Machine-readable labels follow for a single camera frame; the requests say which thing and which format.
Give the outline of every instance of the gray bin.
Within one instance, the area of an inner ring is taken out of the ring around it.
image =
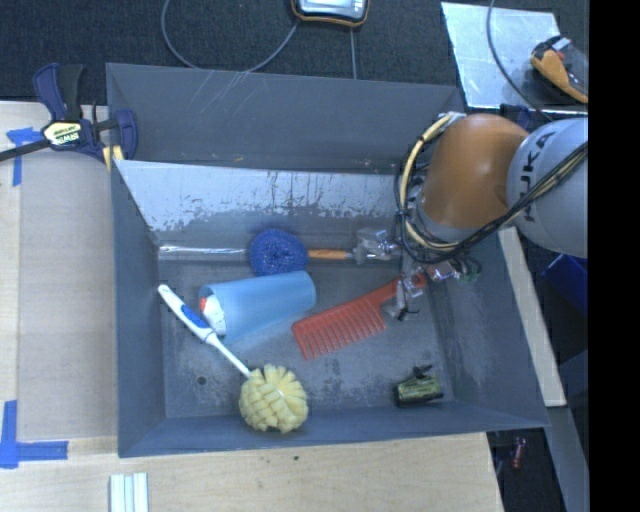
[[[191,87],[196,89],[198,76],[203,87],[211,81],[208,72],[199,70],[116,68],[117,73],[109,79],[112,87],[117,85],[110,107],[132,108],[147,130],[176,118],[176,112],[163,113],[162,108],[154,110],[150,104],[177,105],[180,91],[184,91],[182,81],[193,81]],[[153,83],[142,97],[137,91],[145,76]],[[158,76],[163,77],[162,86],[155,85]],[[272,78],[264,75],[258,79]],[[274,98],[286,97],[279,87],[300,85],[298,79],[313,81],[308,77],[273,80],[270,90],[279,91]],[[344,86],[361,87],[358,97],[367,103],[372,98],[368,88],[381,87],[380,83],[317,80],[324,85],[315,90],[316,98],[318,91],[337,94]],[[129,95],[127,84],[131,83],[136,85]],[[181,153],[180,141],[173,146],[165,141],[162,158],[150,158],[156,154],[151,139],[142,145],[148,152],[142,151],[137,157],[140,160],[117,163],[112,171],[112,196],[121,457],[377,441],[547,424],[497,237],[473,250],[484,268],[476,282],[429,283],[418,314],[408,315],[402,322],[387,316],[387,329],[374,337],[307,361],[291,333],[291,322],[297,319],[293,318],[234,342],[230,348],[247,366],[284,365],[305,387],[310,416],[298,431],[286,435],[256,432],[245,424],[237,405],[244,377],[214,348],[201,344],[157,294],[157,285],[165,282],[195,308],[203,284],[252,275],[241,251],[214,255],[162,249],[167,246],[246,249],[256,233],[278,227],[298,236],[309,248],[350,248],[361,227],[391,229],[395,213],[393,166],[435,114],[451,109],[451,105],[455,108],[459,100],[455,100],[453,89],[444,95],[447,105],[434,103],[431,87],[417,84],[387,84],[380,90],[390,97],[375,107],[381,120],[388,117],[394,125],[394,116],[404,115],[398,114],[396,107],[404,103],[411,104],[414,115],[407,117],[410,126],[403,130],[413,132],[396,148],[400,156],[395,162],[384,151],[377,152],[375,144],[358,148],[361,155],[372,155],[369,161],[375,162],[379,172],[354,172],[356,164],[340,170],[334,157],[348,158],[346,146],[342,154],[307,155],[297,144],[295,129],[289,133],[287,147],[280,148],[281,155],[252,153],[251,144],[242,148],[243,154],[251,156],[246,160],[254,164],[247,167],[237,162],[229,165],[227,160],[224,165],[200,158],[194,161],[188,156],[191,153]],[[305,103],[303,96],[296,100],[301,105]],[[343,107],[342,118],[333,120],[336,130],[345,123],[367,125],[358,115],[366,109]],[[276,117],[276,125],[286,127],[277,112],[274,107],[269,115]],[[227,118],[229,130],[242,122],[237,116]],[[240,117],[246,122],[251,116],[249,109]],[[220,122],[195,117],[194,124]],[[378,128],[387,130],[395,145],[398,138],[406,136],[400,133],[403,130],[369,126],[373,132]],[[318,146],[325,144],[323,133],[329,131],[329,125],[319,130]],[[369,137],[366,142],[367,134],[360,134],[362,144],[372,144],[376,138]],[[141,139],[151,137],[143,131],[140,135]],[[207,140],[215,146],[214,136]],[[206,141],[201,144],[205,144],[198,148],[201,154],[219,149],[207,148]],[[258,165],[262,157],[285,164],[287,154],[296,162],[292,168]],[[363,265],[312,262],[307,270],[317,290],[311,314],[389,282],[399,268],[392,260]],[[397,408],[393,386],[410,377],[415,365],[425,364],[433,365],[431,373],[441,382],[444,397],[422,407]]]

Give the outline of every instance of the wooden table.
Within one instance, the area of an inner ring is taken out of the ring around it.
[[[105,110],[101,109],[100,114],[103,116]],[[47,121],[48,113],[40,104],[0,102],[0,150],[12,147],[5,137],[7,130],[40,128]],[[67,159],[69,165],[83,165],[86,159],[86,165],[95,167],[89,163],[89,157],[54,154],[48,149],[40,153],[37,159],[34,156],[25,160],[25,176],[29,169],[27,162],[31,162],[33,169],[34,164],[45,166],[53,162],[51,159],[56,162]],[[92,172],[106,174],[106,170]],[[19,357],[18,350],[26,334],[20,318],[28,317],[25,309],[42,306],[36,303],[31,306],[20,297],[20,272],[24,270],[20,247],[29,247],[25,244],[37,241],[21,239],[21,190],[29,186],[29,180],[13,187],[12,175],[11,161],[0,164],[0,402],[19,396],[19,381],[24,386],[33,384],[20,378],[21,372],[29,370],[19,368],[18,364],[24,361],[24,354]],[[560,405],[564,395],[517,235],[507,230],[501,234],[501,240],[512,280],[519,283],[514,285],[518,306],[531,315],[531,320],[524,322],[525,330],[535,347],[532,354],[545,402]],[[83,268],[78,266],[75,271],[81,275]],[[58,285],[55,294],[61,304],[78,300],[77,289],[72,294],[72,290]],[[74,342],[73,336],[68,338],[66,343]],[[56,352],[53,347],[51,357]],[[100,363],[91,360],[86,364]],[[37,376],[39,385],[46,386],[48,379],[53,379],[48,372]],[[74,378],[79,378],[74,375],[69,377],[72,384]],[[83,386],[80,383],[74,386],[67,387],[67,393],[77,393],[78,403],[86,400]],[[76,400],[74,396],[65,399],[71,404]],[[138,459],[119,459],[112,433],[63,438],[70,439],[68,460],[22,462],[15,470],[0,469],[0,511],[105,511],[109,506],[110,475],[136,472],[148,474],[152,511],[503,510],[484,433]]]

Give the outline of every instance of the dark floor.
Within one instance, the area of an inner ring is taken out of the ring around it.
[[[458,2],[487,5],[488,2]],[[0,99],[35,100],[33,74],[51,63],[87,66],[79,99],[106,104],[105,63],[180,66],[160,29],[164,0],[103,2],[15,0],[0,5]],[[552,12],[563,35],[587,55],[588,0],[503,0],[495,7]],[[199,67],[248,69],[270,55],[293,23],[289,0],[172,0],[167,32]],[[352,77],[348,30],[301,24],[288,46],[267,65],[269,73]],[[457,85],[458,75],[440,2],[371,0],[369,18],[355,34],[359,79]],[[542,277],[558,256],[523,240],[536,292],[558,363],[587,348],[587,325]],[[588,400],[574,410],[589,455]],[[527,439],[520,470],[508,464],[516,435]],[[564,510],[542,431],[490,433],[500,466],[507,512]]]

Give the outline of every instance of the orange object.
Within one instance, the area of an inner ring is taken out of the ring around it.
[[[555,87],[580,103],[589,103],[589,63],[569,39],[554,36],[537,45],[532,66]]]
[[[291,330],[304,358],[328,354],[384,331],[387,326],[380,306],[396,296],[398,281],[394,279],[362,297],[294,322]],[[413,284],[423,288],[426,282],[424,275],[419,274]]]
[[[369,14],[369,2],[365,3],[364,5],[365,11],[359,19],[350,19],[350,18],[343,18],[341,16],[330,16],[330,15],[326,15],[326,16],[308,15],[308,14],[305,14],[301,9],[299,9],[298,5],[296,4],[297,3],[295,0],[291,0],[291,9],[293,10],[293,14],[295,14],[302,21],[323,21],[323,22],[329,22],[329,23],[337,23],[338,25],[344,25],[346,27],[359,27],[367,20],[367,15]],[[341,7],[339,3],[336,5],[333,5],[333,4],[335,4],[335,2],[325,2],[326,7],[336,7],[336,6]]]
[[[507,210],[509,165],[526,130],[494,114],[471,114],[438,142],[420,199],[441,226],[478,229]]]

